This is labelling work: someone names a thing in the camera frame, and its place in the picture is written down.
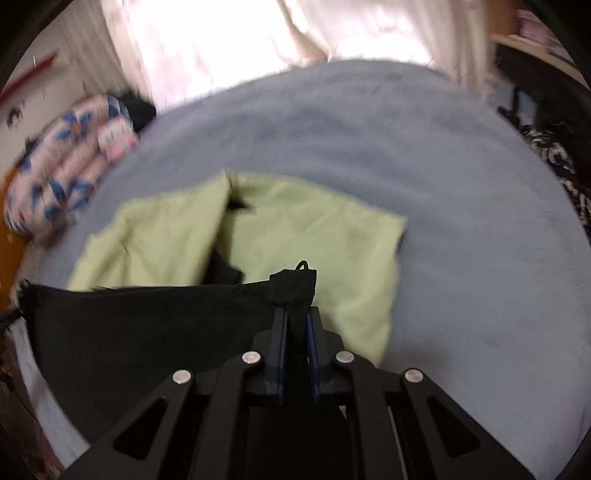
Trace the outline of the white pink plush cat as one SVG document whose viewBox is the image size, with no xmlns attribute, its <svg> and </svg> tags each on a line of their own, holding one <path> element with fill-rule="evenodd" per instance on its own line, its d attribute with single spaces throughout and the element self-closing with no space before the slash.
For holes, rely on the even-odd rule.
<svg viewBox="0 0 591 480">
<path fill-rule="evenodd" d="M 119 116 L 99 129 L 97 143 L 100 152 L 108 161 L 117 162 L 138 145 L 139 139 L 131 121 Z"/>
</svg>

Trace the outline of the white floral curtain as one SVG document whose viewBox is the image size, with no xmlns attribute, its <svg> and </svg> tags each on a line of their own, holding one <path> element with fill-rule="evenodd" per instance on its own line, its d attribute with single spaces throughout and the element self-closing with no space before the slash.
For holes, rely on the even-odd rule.
<svg viewBox="0 0 591 480">
<path fill-rule="evenodd" d="M 75 1 L 60 50 L 89 94 L 129 89 L 168 110 L 287 70 L 388 60 L 480 92 L 482 1 Z"/>
</svg>

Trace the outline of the wooden bookshelf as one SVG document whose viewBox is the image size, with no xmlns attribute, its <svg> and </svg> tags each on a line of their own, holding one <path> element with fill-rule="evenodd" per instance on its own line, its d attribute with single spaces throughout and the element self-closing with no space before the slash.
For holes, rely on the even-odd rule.
<svg viewBox="0 0 591 480">
<path fill-rule="evenodd" d="M 491 41 L 551 65 L 587 89 L 590 86 L 556 35 L 520 1 L 487 3 Z"/>
</svg>

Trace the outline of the blue-grey bed blanket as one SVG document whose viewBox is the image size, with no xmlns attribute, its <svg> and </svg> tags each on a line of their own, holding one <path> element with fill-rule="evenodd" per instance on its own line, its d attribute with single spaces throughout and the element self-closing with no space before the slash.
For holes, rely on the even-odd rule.
<svg viewBox="0 0 591 480">
<path fill-rule="evenodd" d="M 300 177 L 408 217 L 387 367 L 422 369 L 535 477 L 563 471 L 590 427 L 590 247 L 508 123 L 410 64 L 243 84 L 154 120 L 33 280 L 65 287 L 126 201 L 224 169 Z"/>
</svg>

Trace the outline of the black clothes behind quilt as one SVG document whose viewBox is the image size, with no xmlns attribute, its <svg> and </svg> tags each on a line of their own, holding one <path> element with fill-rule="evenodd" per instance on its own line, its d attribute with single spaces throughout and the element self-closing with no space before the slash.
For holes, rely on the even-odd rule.
<svg viewBox="0 0 591 480">
<path fill-rule="evenodd" d="M 136 134 L 139 134 L 157 115 L 153 104 L 131 92 L 119 95 L 118 99 L 127 109 Z"/>
</svg>

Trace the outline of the black patterned hanging garment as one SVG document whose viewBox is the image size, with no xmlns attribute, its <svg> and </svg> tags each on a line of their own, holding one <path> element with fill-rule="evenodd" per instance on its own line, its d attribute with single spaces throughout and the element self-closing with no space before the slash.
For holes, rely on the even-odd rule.
<svg viewBox="0 0 591 480">
<path fill-rule="evenodd" d="M 513 87 L 511 107 L 506 109 L 499 106 L 497 111 L 519 131 L 530 149 L 554 172 L 578 215 L 587 239 L 590 239 L 590 183 L 577 173 L 573 157 L 554 133 L 527 123 L 520 116 L 521 101 L 525 98 L 524 92 Z"/>
</svg>

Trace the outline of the red wall shelf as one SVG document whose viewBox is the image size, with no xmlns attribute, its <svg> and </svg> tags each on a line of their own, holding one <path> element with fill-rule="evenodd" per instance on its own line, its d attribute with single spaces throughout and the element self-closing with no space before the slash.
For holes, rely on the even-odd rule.
<svg viewBox="0 0 591 480">
<path fill-rule="evenodd" d="M 36 63 L 33 68 L 27 70 L 23 75 L 18 77 L 15 81 L 8 83 L 1 91 L 0 102 L 4 103 L 35 78 L 51 68 L 58 56 L 59 50 L 56 49 L 50 55 Z"/>
</svg>

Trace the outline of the green and black hooded jacket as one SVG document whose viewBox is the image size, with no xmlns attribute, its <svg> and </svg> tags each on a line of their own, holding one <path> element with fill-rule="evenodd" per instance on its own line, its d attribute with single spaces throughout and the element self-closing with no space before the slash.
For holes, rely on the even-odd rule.
<svg viewBox="0 0 591 480">
<path fill-rule="evenodd" d="M 86 443 L 177 369 L 213 370 L 270 328 L 277 306 L 380 363 L 407 221 L 290 177 L 222 173 L 135 199 L 87 238 L 68 283 L 20 298 L 32 355 Z"/>
</svg>

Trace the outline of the floral pink blue quilt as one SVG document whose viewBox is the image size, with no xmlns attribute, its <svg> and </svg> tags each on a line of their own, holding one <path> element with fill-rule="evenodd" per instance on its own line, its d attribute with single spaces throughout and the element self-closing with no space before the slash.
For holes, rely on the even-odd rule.
<svg viewBox="0 0 591 480">
<path fill-rule="evenodd" d="M 111 119 L 131 121 L 123 103 L 98 95 L 75 104 L 56 118 L 24 156 L 8 189 L 4 222 L 13 232 L 46 238 L 85 208 L 108 161 L 97 143 L 99 129 Z"/>
</svg>

